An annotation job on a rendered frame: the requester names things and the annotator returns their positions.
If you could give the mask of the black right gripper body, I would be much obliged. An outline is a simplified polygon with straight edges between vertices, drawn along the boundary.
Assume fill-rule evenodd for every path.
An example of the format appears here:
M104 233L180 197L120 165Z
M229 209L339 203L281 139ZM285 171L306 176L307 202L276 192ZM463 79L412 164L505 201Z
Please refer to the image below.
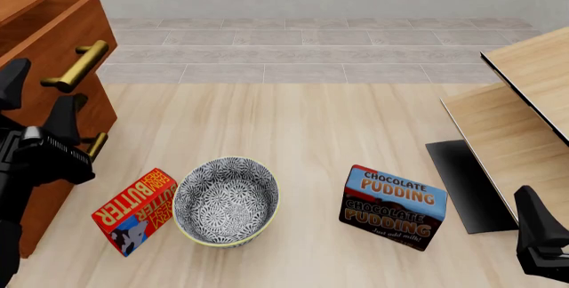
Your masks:
M562 239L517 239L517 259L524 273L542 276L569 284L569 252L562 248L569 245L569 237Z

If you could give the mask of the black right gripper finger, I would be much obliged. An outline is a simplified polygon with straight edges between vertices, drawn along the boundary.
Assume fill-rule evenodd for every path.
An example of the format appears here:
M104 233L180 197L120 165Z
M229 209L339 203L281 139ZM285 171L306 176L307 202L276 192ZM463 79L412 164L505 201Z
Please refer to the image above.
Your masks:
M554 218L530 186L515 194L518 217L517 251L528 247L562 248L569 245L569 230Z

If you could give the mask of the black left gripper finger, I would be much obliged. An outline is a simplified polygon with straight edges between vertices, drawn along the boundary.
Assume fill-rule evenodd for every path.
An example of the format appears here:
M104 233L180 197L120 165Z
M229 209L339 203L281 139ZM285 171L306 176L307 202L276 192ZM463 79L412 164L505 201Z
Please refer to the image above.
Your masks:
M62 95L53 104L50 115L44 122L44 129L71 146L79 146L81 139L76 113L76 97Z
M21 108L23 85L30 68L28 58L18 58L0 69L0 111Z

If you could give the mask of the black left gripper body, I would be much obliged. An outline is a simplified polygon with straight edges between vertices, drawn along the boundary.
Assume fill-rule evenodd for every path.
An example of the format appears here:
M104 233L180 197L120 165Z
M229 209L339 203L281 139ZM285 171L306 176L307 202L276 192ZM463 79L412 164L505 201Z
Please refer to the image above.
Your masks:
M41 186L56 180L79 185L95 178L90 157L44 129L0 115L0 188Z

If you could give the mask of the closed wooden drawer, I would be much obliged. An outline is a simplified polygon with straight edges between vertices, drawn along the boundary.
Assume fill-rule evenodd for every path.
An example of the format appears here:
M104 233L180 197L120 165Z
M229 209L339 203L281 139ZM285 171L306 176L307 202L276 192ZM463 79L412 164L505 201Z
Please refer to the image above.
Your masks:
M76 94L77 128L82 138L91 138L99 132L109 132L117 120L107 95L100 93L87 98ZM39 244L55 215L74 186L66 180L56 180L34 188L21 221L20 257L29 258Z

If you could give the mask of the open wooden drawer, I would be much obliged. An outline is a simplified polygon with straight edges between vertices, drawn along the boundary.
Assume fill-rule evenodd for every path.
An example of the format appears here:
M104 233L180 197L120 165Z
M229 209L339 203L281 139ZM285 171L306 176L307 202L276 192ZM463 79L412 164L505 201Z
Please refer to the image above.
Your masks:
M0 26L0 68L17 58L31 62L21 107L2 114L19 124L42 124L64 94L42 80L64 76L99 41L110 51L117 47L100 0L45 0Z

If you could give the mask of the pale wooden shelf unit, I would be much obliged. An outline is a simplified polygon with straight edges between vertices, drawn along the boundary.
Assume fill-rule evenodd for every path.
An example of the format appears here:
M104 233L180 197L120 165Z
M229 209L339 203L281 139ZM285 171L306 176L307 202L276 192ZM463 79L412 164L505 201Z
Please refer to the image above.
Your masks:
M481 58L501 81L442 98L461 138L426 146L464 228L516 229L523 186L569 228L569 27Z

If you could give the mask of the red butter box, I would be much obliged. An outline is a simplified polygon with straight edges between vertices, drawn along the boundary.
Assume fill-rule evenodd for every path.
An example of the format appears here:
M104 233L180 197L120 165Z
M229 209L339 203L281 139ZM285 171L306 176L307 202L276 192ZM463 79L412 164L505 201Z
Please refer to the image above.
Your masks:
M92 219L125 257L172 217L176 180L156 168L102 205Z

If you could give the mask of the chocolate pudding box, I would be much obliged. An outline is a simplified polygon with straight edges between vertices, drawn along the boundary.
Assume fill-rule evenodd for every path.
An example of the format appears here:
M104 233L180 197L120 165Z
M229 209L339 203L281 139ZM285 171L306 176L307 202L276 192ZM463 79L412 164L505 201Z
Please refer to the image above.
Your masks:
M339 221L423 252L445 219L447 199L440 188L355 164Z

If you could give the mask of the black white patterned bowl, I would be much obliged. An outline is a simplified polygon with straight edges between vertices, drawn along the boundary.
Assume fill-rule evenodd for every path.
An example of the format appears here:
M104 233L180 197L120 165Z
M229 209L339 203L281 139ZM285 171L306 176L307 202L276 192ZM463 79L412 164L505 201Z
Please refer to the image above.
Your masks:
M280 189L265 165L224 156L199 165L180 183L172 202L178 229L197 244L248 244L275 218Z

